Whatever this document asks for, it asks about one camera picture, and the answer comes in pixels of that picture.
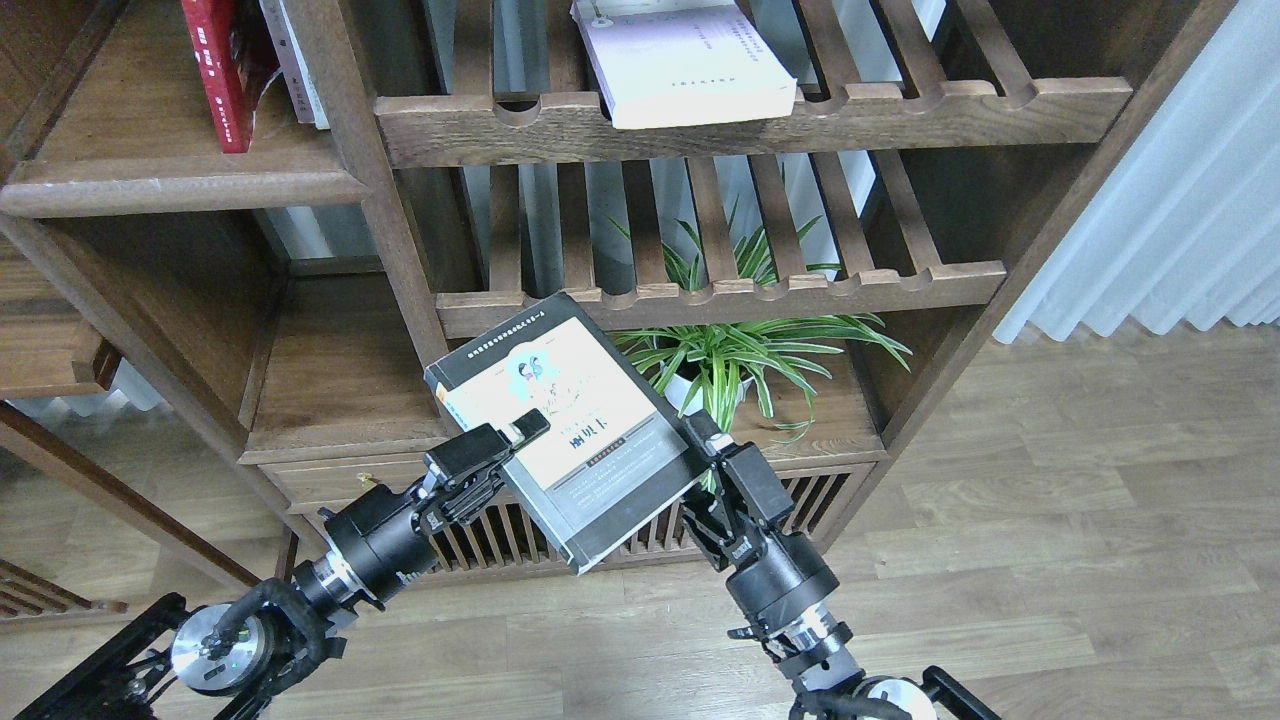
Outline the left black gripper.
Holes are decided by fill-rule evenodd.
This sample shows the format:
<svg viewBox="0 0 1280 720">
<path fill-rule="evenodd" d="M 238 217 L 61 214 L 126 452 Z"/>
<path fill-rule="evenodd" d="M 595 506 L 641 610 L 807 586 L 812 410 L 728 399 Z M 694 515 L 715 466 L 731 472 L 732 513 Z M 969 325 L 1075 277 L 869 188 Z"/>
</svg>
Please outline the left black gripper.
<svg viewBox="0 0 1280 720">
<path fill-rule="evenodd" d="M 320 509 L 329 551 L 300 565 L 300 592 L 315 611 L 351 611 L 358 600 L 383 610 L 435 566 L 431 536 L 472 521 L 503 484 L 502 465 L 549 428 L 538 409 L 481 424 L 425 454 L 428 473 L 406 491 L 375 486 L 339 512 Z"/>
</svg>

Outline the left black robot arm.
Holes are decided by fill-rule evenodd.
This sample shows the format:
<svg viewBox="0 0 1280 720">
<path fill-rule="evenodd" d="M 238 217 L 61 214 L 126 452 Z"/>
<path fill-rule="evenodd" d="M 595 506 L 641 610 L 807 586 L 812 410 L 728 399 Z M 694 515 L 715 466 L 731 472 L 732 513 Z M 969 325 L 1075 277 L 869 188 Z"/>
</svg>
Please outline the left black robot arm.
<svg viewBox="0 0 1280 720">
<path fill-rule="evenodd" d="M 174 682 L 224 697 L 221 719 L 256 719 L 321 664 L 339 659 L 339 632 L 358 603 L 387 602 L 438 560 L 433 537 L 471 523 L 504 484 L 502 468 L 549 430 L 534 409 L 483 424 L 424 455 L 402 492 L 376 486 L 326 515 L 328 552 L 269 578 L 230 603 L 187 609 L 172 593 L 22 710 L 23 719 L 151 719 Z"/>
</svg>

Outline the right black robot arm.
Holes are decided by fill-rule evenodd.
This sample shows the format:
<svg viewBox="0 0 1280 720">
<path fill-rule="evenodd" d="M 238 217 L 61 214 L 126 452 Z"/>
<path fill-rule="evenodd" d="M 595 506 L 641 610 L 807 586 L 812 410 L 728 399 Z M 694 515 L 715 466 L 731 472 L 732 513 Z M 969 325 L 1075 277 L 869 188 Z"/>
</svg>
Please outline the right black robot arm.
<svg viewBox="0 0 1280 720">
<path fill-rule="evenodd" d="M 791 683 L 792 719 L 992 719 L 995 711 L 937 666 L 920 682 L 870 675 L 849 650 L 852 637 L 826 606 L 838 585 L 820 552 L 783 521 L 794 500 L 753 443 L 740 445 L 704 411 L 681 429 L 716 480 L 684 497 L 686 528 L 745 616 L 735 639 L 758 642 Z"/>
</svg>

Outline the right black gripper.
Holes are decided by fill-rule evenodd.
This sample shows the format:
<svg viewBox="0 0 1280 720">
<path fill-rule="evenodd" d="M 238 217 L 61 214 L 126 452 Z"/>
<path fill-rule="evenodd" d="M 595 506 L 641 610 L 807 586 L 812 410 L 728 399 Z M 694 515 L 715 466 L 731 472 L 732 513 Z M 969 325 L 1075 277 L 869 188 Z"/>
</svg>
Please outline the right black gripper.
<svg viewBox="0 0 1280 720">
<path fill-rule="evenodd" d="M 717 571 L 732 569 L 724 584 L 749 626 L 778 635 L 838 587 L 812 542 L 780 528 L 795 509 L 773 468 L 753 443 L 737 443 L 707 411 L 681 420 L 716 487 L 685 495 L 685 527 Z"/>
</svg>

